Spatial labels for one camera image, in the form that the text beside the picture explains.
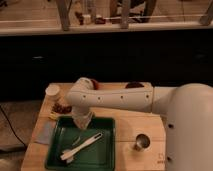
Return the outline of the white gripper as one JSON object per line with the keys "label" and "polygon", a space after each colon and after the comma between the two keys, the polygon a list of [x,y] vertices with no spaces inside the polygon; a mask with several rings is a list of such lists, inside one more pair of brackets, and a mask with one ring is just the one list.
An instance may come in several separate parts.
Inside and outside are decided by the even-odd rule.
{"label": "white gripper", "polygon": [[93,112],[89,112],[86,115],[73,114],[72,118],[73,118],[73,121],[74,121],[75,125],[80,130],[86,130],[93,116],[94,116],[94,113]]}

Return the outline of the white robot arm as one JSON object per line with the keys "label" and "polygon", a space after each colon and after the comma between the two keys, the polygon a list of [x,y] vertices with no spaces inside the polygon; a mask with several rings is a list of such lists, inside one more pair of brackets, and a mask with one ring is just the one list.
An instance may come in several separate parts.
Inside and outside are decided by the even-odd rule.
{"label": "white robot arm", "polygon": [[97,90],[90,79],[81,77],[66,100],[78,119],[92,107],[165,116],[165,170],[213,171],[213,87],[209,85]]}

